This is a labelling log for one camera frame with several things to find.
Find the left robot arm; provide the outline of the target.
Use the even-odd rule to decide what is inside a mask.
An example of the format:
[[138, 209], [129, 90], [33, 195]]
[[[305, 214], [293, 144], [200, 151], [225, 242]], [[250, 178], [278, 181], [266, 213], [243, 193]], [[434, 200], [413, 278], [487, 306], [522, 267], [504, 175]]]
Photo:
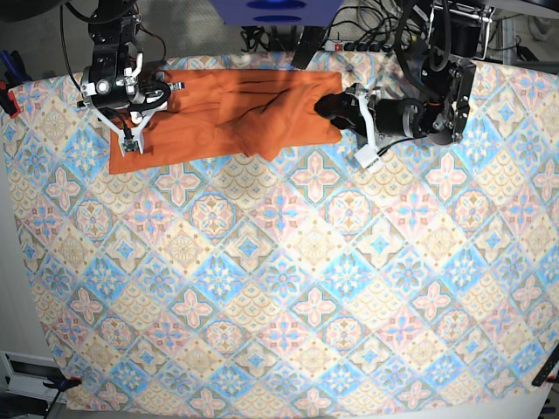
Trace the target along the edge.
[[354, 83], [314, 106], [322, 118], [357, 137], [354, 157], [377, 165], [397, 144], [459, 142], [470, 113], [475, 59], [484, 58], [495, 8], [486, 1], [400, 1], [392, 49], [417, 97], [384, 98], [377, 87]]

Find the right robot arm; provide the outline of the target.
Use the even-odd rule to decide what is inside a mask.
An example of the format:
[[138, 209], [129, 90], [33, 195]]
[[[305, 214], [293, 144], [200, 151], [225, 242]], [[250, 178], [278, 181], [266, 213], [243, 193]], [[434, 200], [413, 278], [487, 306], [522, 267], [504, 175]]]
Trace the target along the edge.
[[59, 8], [60, 25], [66, 11], [87, 24], [93, 41], [92, 62], [73, 81], [81, 97], [78, 108], [91, 110], [116, 134], [122, 155], [143, 153], [143, 129], [168, 108], [171, 94], [183, 90], [184, 83], [165, 79], [163, 60], [144, 70], [144, 50], [136, 36], [155, 34], [143, 27], [135, 1], [99, 1], [89, 16], [68, 2]]

